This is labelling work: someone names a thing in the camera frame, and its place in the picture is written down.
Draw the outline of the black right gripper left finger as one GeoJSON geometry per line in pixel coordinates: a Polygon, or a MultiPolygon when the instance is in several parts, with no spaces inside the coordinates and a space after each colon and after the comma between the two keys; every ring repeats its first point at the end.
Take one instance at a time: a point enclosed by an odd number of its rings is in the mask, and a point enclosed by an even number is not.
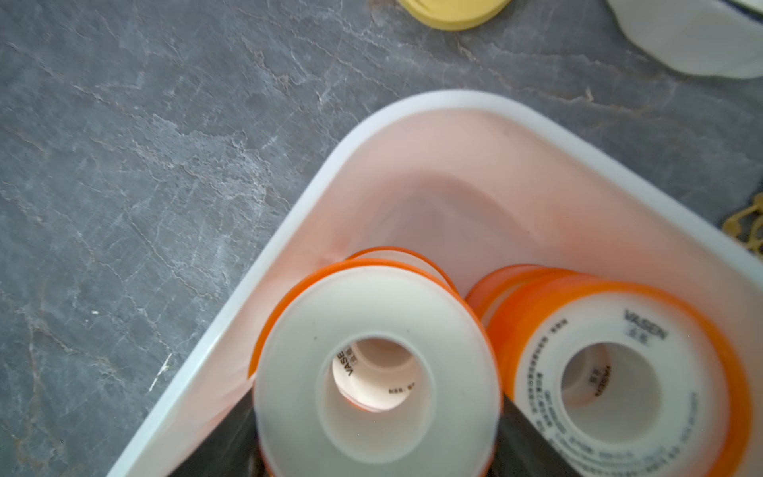
{"type": "Polygon", "coordinates": [[[245,395],[204,442],[171,473],[172,477],[261,476],[256,413],[245,395]]]}

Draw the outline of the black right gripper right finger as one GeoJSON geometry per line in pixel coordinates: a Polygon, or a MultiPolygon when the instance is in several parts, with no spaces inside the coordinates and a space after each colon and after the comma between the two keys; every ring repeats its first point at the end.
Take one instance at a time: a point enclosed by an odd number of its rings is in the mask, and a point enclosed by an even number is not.
{"type": "Polygon", "coordinates": [[[489,476],[579,477],[518,407],[504,397],[489,476]]]}

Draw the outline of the orange tape roll front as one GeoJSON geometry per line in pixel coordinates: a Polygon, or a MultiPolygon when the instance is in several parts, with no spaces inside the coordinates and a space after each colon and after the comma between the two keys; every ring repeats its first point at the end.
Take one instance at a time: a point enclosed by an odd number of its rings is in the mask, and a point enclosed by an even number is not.
{"type": "Polygon", "coordinates": [[[584,476],[730,476],[752,403],[733,347],[643,284],[544,273],[485,313],[505,395],[584,476]]]}

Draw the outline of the orange sealing tape roll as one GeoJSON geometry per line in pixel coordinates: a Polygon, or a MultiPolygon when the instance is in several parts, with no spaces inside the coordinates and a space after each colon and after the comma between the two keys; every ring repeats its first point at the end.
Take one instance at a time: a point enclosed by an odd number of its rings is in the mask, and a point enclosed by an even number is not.
{"type": "MultiPolygon", "coordinates": [[[[351,258],[401,262],[455,288],[434,262],[411,250],[391,246],[368,248],[351,258]]],[[[383,413],[409,397],[421,376],[421,366],[403,346],[388,339],[368,338],[349,344],[335,356],[332,376],[340,394],[352,405],[363,411],[383,413]]]]}
{"type": "Polygon", "coordinates": [[[487,274],[467,293],[466,302],[488,328],[498,308],[521,285],[542,277],[550,268],[536,264],[505,266],[487,274]]]}

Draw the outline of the white plastic storage box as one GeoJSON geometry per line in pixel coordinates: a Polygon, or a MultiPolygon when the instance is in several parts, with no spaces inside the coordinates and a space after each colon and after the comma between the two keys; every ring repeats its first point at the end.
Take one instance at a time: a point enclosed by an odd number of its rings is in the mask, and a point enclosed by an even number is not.
{"type": "Polygon", "coordinates": [[[760,260],[557,123],[480,91],[402,99],[338,144],[111,474],[171,474],[250,390],[250,354],[280,298],[308,273],[370,246],[420,252],[460,291],[518,260],[687,300],[743,363],[752,419],[737,474],[761,474],[760,260]]]}

